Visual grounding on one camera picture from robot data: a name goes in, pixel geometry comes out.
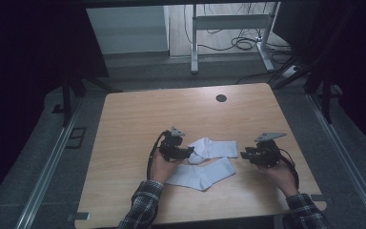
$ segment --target plaid shirt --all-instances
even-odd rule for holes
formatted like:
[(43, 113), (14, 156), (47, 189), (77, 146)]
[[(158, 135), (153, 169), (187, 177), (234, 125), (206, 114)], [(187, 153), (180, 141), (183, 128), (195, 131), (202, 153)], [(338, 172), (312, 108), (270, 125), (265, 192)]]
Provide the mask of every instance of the plaid shirt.
[(331, 229), (332, 226), (306, 194), (287, 198), (295, 224), (300, 228)]
[[(154, 180), (142, 181), (132, 196), (132, 208), (120, 221), (118, 229), (151, 227), (156, 218), (157, 205), (162, 194), (163, 185)], [(306, 194), (299, 194), (287, 198), (288, 206), (295, 219), (296, 225), (301, 228), (331, 229), (319, 209)]]
[(132, 209), (121, 219), (117, 228), (149, 228), (156, 217), (162, 189), (163, 185), (157, 181), (142, 181), (132, 196)]

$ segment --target metal leg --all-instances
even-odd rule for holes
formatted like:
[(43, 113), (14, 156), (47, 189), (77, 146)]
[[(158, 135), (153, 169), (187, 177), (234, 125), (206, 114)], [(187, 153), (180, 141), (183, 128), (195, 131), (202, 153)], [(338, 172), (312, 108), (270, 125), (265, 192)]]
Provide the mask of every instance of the metal leg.
[(198, 53), (197, 53), (197, 5), (193, 5), (193, 34), (192, 34), (192, 73), (198, 73)]
[(267, 40), (269, 39), (270, 31), (272, 30), (273, 22), (275, 20), (275, 11), (277, 10), (278, 3), (275, 2), (272, 11), (269, 13), (269, 20), (267, 23), (267, 27), (264, 31), (263, 37), (261, 42), (257, 42), (257, 49), (260, 53), (260, 56), (263, 60), (264, 65), (266, 66), (267, 72), (273, 72), (275, 67), (273, 67), (272, 61), (269, 58), (269, 55), (266, 54), (266, 44)]

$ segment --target white sock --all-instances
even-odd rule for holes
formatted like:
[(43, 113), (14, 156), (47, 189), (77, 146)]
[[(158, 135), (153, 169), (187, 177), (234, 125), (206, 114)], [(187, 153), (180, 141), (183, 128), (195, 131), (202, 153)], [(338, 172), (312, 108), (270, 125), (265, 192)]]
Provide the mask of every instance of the white sock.
[(223, 157), (207, 166), (185, 165), (177, 166), (176, 171), (166, 183), (194, 188), (204, 191), (214, 183), (235, 173), (230, 161)]
[(203, 137), (189, 146), (194, 146), (194, 153), (189, 158), (192, 164), (199, 164), (207, 158), (237, 157), (236, 141), (212, 141)]

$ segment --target wall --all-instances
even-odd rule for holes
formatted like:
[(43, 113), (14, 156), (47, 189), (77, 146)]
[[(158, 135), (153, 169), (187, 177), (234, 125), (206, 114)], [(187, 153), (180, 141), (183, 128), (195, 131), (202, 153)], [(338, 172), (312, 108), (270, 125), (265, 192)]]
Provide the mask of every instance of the wall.
[(169, 49), (168, 7), (87, 9), (103, 54)]

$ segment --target table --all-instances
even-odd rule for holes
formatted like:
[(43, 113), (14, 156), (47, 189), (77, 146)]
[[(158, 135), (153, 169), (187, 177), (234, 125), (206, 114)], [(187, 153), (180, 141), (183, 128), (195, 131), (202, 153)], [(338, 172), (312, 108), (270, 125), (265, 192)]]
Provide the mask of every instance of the table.
[(261, 39), (256, 41), (260, 57), (267, 72), (273, 72), (275, 67), (266, 53), (266, 44), (275, 19), (278, 2), (274, 3), (268, 14), (237, 14), (237, 15), (196, 15), (196, 4), (193, 5), (193, 33), (192, 33), (192, 73), (198, 73), (197, 31), (205, 30), (242, 30), (265, 29)]
[[(225, 102), (215, 98), (227, 97)], [(299, 173), (300, 192), (320, 190), (295, 137), (267, 84), (218, 86), (109, 94), (94, 142), (78, 208), (90, 213), (75, 227), (116, 226), (128, 213), (131, 197), (146, 178), (148, 155), (159, 134), (172, 126), (186, 133), (182, 147), (207, 136), (236, 140), (238, 152), (255, 146), (264, 132), (283, 132), (277, 145), (288, 151)], [(155, 224), (271, 216), (288, 212), (284, 196), (249, 160), (231, 158), (235, 175), (206, 192), (166, 185)], [(326, 202), (316, 202), (319, 209)]]

